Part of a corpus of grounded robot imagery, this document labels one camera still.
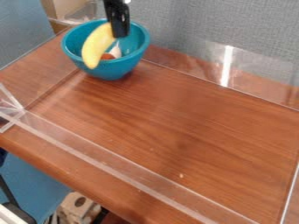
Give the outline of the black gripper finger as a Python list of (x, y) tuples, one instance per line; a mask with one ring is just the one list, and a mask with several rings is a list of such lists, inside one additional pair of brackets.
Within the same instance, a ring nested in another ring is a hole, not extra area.
[(129, 8), (124, 0), (102, 0), (106, 21), (112, 26), (114, 38), (124, 38), (129, 34)]

